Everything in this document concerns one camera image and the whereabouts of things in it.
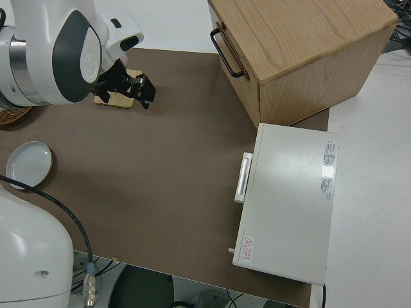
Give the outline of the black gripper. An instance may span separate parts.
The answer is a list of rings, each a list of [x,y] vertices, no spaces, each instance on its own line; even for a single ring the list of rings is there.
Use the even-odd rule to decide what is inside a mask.
[[[152,99],[155,98],[156,88],[145,74],[136,76],[136,82],[132,89],[131,79],[132,77],[127,73],[123,62],[116,60],[108,71],[99,76],[92,93],[104,103],[109,102],[110,92],[120,93],[128,98],[138,100],[142,107],[147,110]]]

